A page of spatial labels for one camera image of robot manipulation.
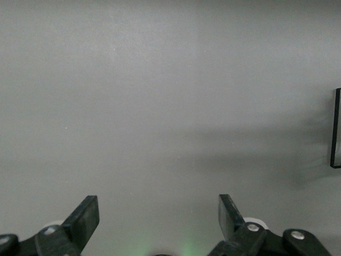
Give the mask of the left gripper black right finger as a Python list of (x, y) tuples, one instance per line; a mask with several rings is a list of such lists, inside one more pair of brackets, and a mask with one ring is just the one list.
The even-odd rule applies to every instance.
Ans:
[(209, 255), (331, 255), (312, 233), (287, 229), (278, 236), (254, 220), (245, 220), (228, 194), (218, 198), (224, 240)]

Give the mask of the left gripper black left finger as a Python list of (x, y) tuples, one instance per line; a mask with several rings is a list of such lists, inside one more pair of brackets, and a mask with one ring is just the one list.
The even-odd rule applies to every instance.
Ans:
[(1, 234), (1, 255), (81, 255), (99, 222), (98, 197), (86, 196), (62, 224), (48, 225), (29, 239)]

